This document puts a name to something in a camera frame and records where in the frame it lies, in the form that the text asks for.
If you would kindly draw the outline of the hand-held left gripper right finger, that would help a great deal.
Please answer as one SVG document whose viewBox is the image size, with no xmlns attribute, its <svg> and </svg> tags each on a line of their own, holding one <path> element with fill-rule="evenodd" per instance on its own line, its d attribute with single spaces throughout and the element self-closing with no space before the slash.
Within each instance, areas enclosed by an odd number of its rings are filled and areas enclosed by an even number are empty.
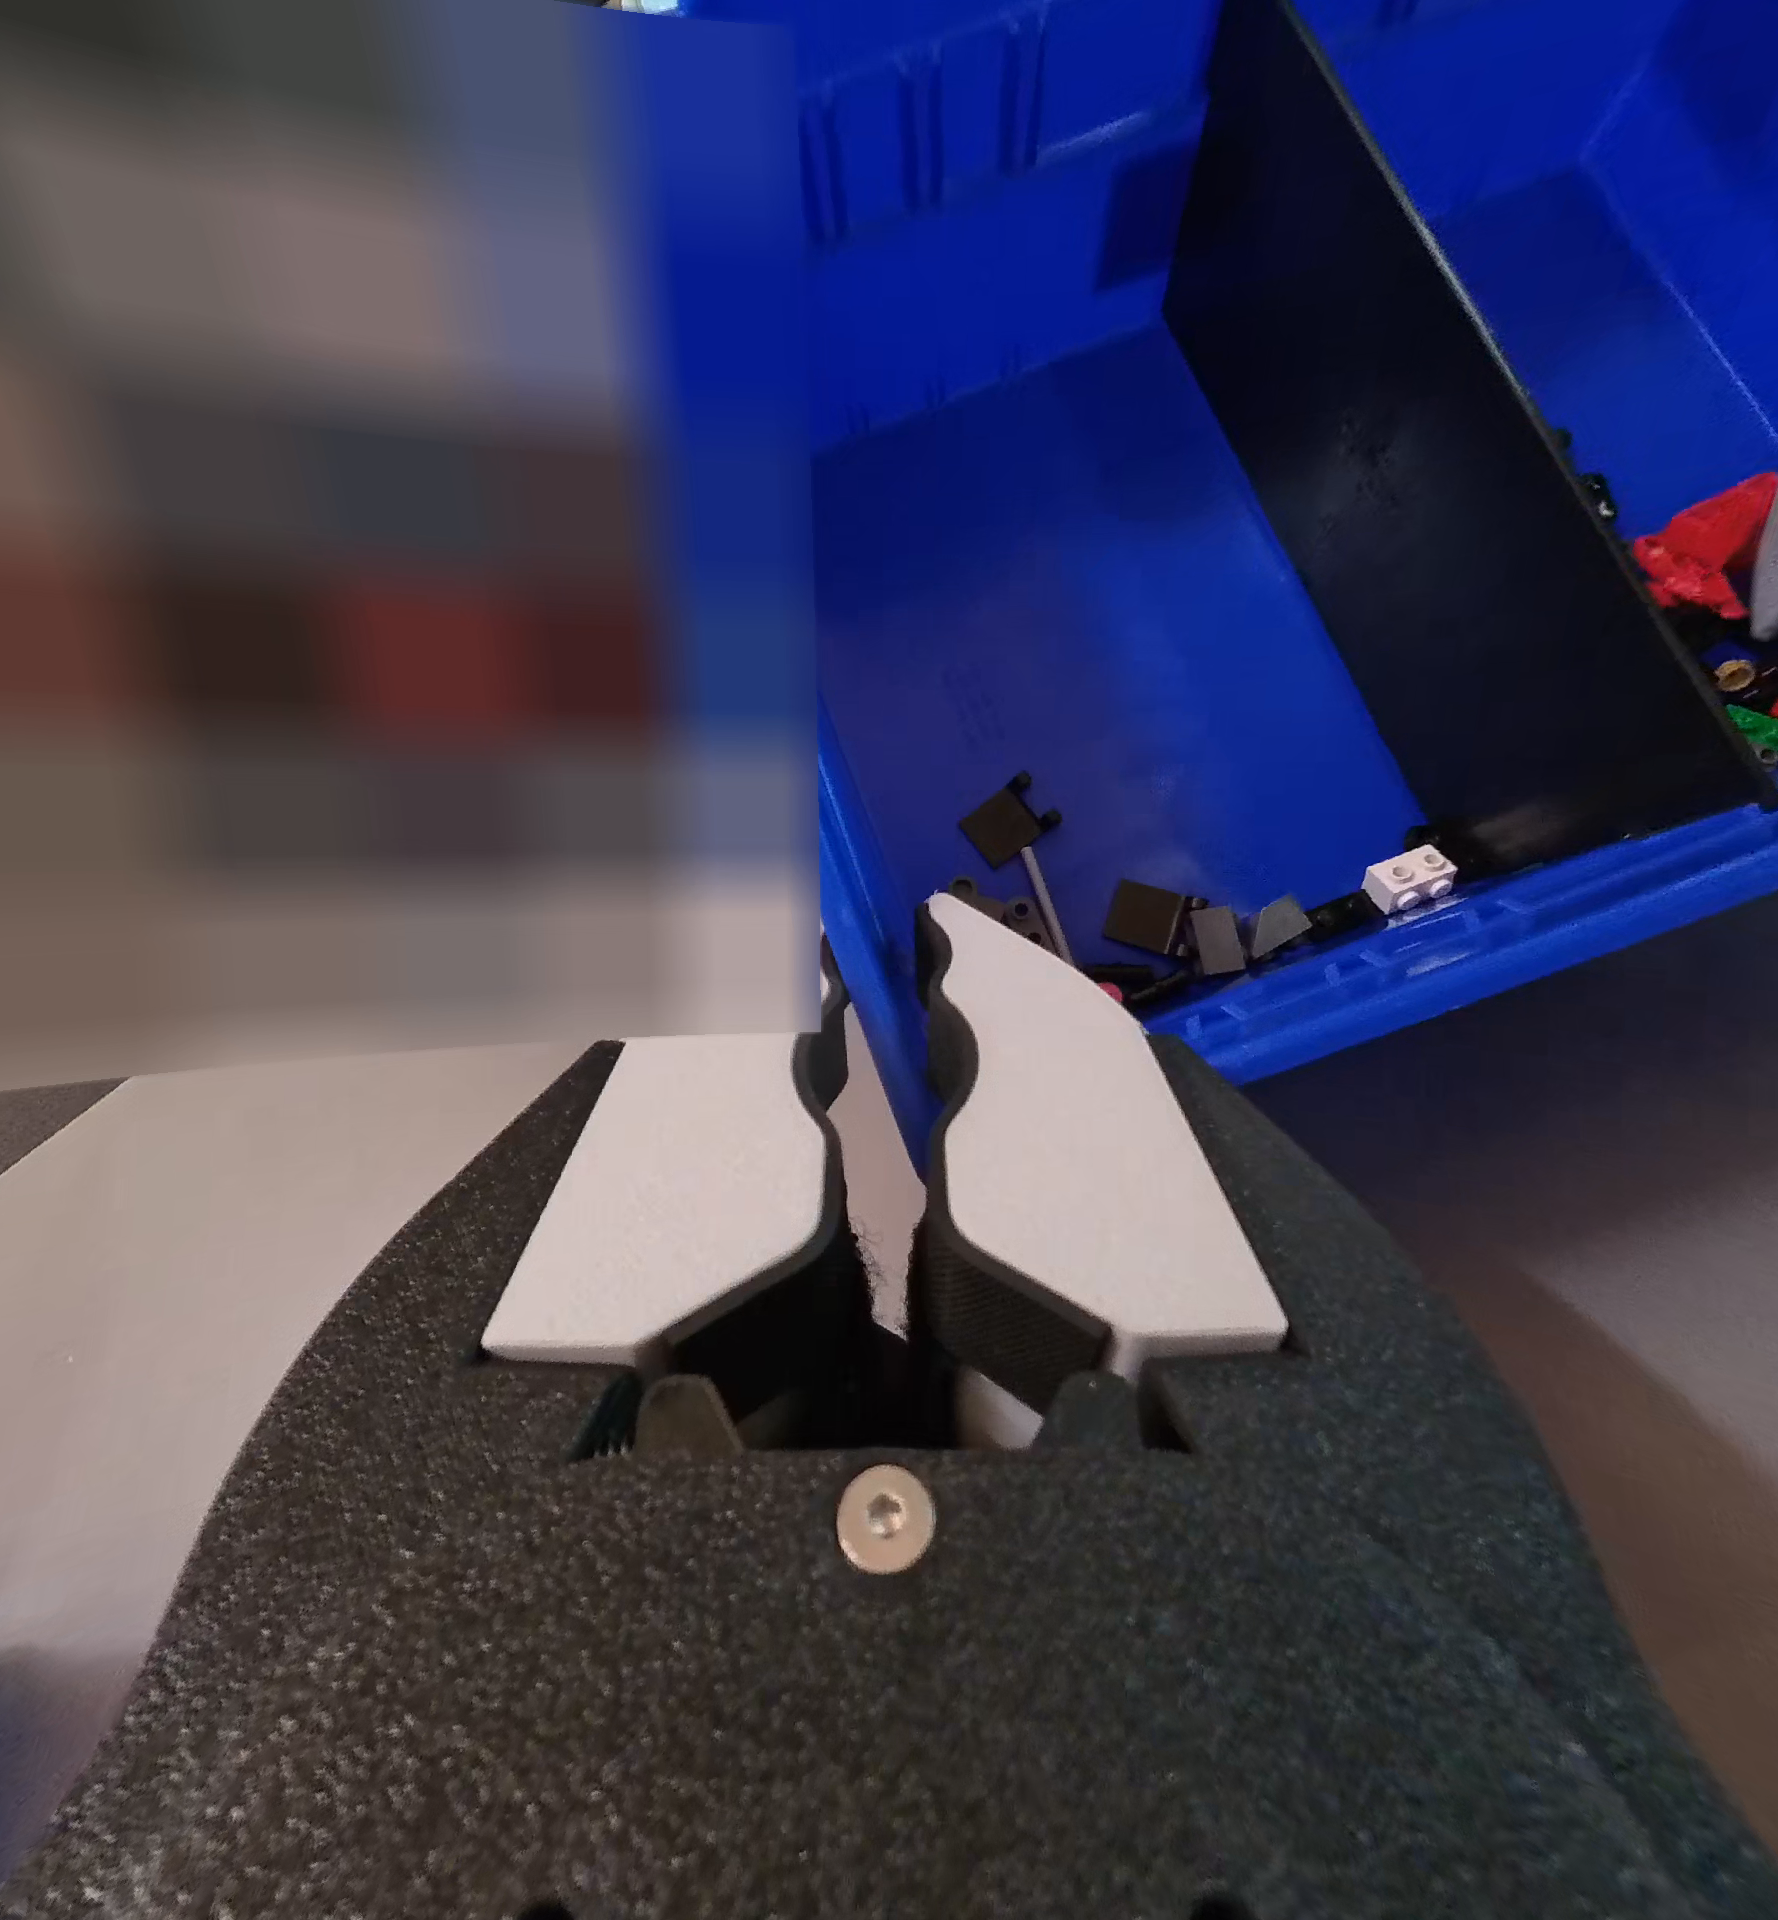
<svg viewBox="0 0 1778 1920">
<path fill-rule="evenodd" d="M 1142 1025 L 951 892 L 917 936 L 940 1108 L 910 1322 L 961 1406 L 1046 1414 L 1076 1377 L 1282 1353 L 1287 1307 Z"/>
</svg>

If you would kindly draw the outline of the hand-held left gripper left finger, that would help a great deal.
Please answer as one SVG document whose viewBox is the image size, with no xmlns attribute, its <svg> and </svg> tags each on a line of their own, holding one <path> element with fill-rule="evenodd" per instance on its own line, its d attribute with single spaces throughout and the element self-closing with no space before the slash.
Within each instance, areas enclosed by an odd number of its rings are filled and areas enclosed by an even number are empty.
<svg viewBox="0 0 1778 1920">
<path fill-rule="evenodd" d="M 482 1332 L 510 1364 L 699 1373 L 685 1358 L 784 1293 L 844 1236 L 833 1107 L 851 993 L 823 975 L 803 1032 L 630 1039 L 594 1096 Z"/>
</svg>

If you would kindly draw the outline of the pile of colourful lego pieces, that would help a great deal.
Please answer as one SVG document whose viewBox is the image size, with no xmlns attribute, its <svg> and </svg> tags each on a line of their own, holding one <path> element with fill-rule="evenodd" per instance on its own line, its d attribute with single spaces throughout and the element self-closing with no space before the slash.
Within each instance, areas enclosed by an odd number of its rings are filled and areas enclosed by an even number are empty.
<svg viewBox="0 0 1778 1920">
<path fill-rule="evenodd" d="M 1757 637 L 1749 591 L 1778 478 L 1762 472 L 1627 541 L 1651 603 L 1754 756 L 1778 768 L 1778 637 Z"/>
</svg>

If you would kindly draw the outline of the blue plastic bin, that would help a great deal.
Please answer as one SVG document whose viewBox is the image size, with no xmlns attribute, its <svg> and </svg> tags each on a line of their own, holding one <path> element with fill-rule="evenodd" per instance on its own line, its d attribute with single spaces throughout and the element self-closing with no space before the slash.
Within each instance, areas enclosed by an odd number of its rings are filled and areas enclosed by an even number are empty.
<svg viewBox="0 0 1778 1920">
<path fill-rule="evenodd" d="M 913 921 L 1009 777 L 1089 963 L 1122 881 L 1317 907 L 1431 826 L 1164 325 L 1222 6 L 809 35 L 826 917 L 919 1163 Z M 1778 470 L 1778 5 L 1290 6 L 1618 541 Z M 1303 1069 L 1776 895 L 1778 810 L 1454 856 L 1153 1025 Z"/>
</svg>

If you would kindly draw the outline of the scattered dark lego pieces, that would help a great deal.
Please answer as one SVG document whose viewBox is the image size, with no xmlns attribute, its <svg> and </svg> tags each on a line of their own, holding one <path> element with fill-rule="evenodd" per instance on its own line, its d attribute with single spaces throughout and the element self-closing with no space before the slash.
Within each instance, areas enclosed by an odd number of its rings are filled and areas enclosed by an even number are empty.
<svg viewBox="0 0 1778 1920">
<path fill-rule="evenodd" d="M 1060 823 L 1058 810 L 1033 803 L 1031 774 L 1006 780 L 961 818 L 959 831 L 989 870 L 1018 866 L 1025 892 L 996 899 L 972 877 L 955 877 L 946 895 L 1073 966 L 1132 1015 L 1149 1015 L 1197 990 L 1222 990 L 1305 948 L 1440 907 L 1463 885 L 1456 860 L 1418 833 L 1406 839 L 1402 853 L 1370 864 L 1354 891 L 1314 907 L 1284 895 L 1244 917 L 1203 895 L 1124 879 L 1108 903 L 1102 938 L 1135 953 L 1137 961 L 1083 963 L 1055 907 L 1039 853 L 1041 840 Z"/>
</svg>

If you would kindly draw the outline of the black bin divider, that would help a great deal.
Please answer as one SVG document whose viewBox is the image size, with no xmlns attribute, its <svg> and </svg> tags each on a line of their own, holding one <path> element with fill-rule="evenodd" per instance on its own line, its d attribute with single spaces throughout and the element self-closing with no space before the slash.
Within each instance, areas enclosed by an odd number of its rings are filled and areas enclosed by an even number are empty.
<svg viewBox="0 0 1778 1920">
<path fill-rule="evenodd" d="M 1778 810 L 1290 5 L 1219 8 L 1162 319 L 1453 855 Z"/>
</svg>

